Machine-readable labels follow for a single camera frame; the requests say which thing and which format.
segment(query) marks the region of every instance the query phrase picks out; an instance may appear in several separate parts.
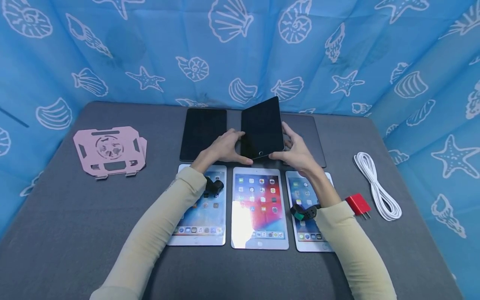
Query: white cable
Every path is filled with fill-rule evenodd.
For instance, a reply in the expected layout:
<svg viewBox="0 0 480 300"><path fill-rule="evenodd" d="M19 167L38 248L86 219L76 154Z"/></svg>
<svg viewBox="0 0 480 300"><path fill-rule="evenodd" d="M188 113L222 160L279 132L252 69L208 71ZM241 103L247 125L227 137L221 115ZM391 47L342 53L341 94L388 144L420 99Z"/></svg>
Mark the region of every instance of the white cable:
<svg viewBox="0 0 480 300"><path fill-rule="evenodd" d="M373 200L375 201L375 206L382 218L387 221L394 221L400 218L402 216L402 209L395 199L390 196L390 194L387 193L378 182L377 169L375 168L375 163L370 155L365 152L358 152L357 155L353 157L353 160L362 174L370 182Z"/></svg>

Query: person's left hand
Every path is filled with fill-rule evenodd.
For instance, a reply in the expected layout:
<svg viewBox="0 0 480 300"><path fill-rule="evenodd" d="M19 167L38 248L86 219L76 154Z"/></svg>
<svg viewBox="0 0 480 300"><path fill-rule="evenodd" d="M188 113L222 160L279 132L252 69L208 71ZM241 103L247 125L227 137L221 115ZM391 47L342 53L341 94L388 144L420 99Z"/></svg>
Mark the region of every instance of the person's left hand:
<svg viewBox="0 0 480 300"><path fill-rule="evenodd" d="M208 167L216 161L238 162L244 165L252 165L253 161L235 152L235 144L245 134L243 131L230 129L217 139L207 149L203 150L190 167L205 173Z"/></svg>

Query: gray tablecloth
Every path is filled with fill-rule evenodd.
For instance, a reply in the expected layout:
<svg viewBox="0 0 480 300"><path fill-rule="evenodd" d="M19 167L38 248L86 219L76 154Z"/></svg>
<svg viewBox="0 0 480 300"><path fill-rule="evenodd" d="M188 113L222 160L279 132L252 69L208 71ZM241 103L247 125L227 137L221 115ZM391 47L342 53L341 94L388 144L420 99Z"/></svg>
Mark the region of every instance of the gray tablecloth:
<svg viewBox="0 0 480 300"><path fill-rule="evenodd" d="M185 114L183 107L88 104L0 243L0 298L87 299L105 280L135 223L174 178ZM461 299L372 121L314 117L325 170L340 197L360 192L373 208L372 219L358 220L385 261L398 298ZM147 165L135 177L97 182L82 170L72 137L77 130L117 126L132 126L148 140ZM228 111L228 127L240 129L240 111ZM375 211L369 185L352 162L359 151L372 156L381 184L401 205L399 220L384 221ZM336 255L298 252L290 218L287 251L231 248L232 167L226 245L167 247L144 299L351 299ZM286 169L277 162L255 167ZM287 205L287 189L283 193Z"/></svg>

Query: beige sleeve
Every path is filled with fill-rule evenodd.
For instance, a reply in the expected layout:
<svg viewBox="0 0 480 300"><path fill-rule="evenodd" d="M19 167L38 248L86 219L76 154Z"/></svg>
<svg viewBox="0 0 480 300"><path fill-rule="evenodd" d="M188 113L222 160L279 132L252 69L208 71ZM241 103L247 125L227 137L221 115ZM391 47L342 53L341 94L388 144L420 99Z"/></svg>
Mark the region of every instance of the beige sleeve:
<svg viewBox="0 0 480 300"><path fill-rule="evenodd" d="M315 222L335 251L355 300L396 299L382 258L347 202L319 209Z"/></svg>
<svg viewBox="0 0 480 300"><path fill-rule="evenodd" d="M140 218L103 285L90 300L141 299L155 261L182 215L205 190L203 174L186 167Z"/></svg>

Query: blue curtain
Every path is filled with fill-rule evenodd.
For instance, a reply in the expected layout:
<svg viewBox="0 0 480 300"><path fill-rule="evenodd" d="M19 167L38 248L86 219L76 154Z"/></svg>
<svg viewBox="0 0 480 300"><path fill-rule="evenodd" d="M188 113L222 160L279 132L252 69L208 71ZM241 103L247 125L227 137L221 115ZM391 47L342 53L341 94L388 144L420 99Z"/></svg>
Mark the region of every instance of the blue curtain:
<svg viewBox="0 0 480 300"><path fill-rule="evenodd" d="M480 0L2 0L0 236L90 101L369 117L480 293Z"/></svg>

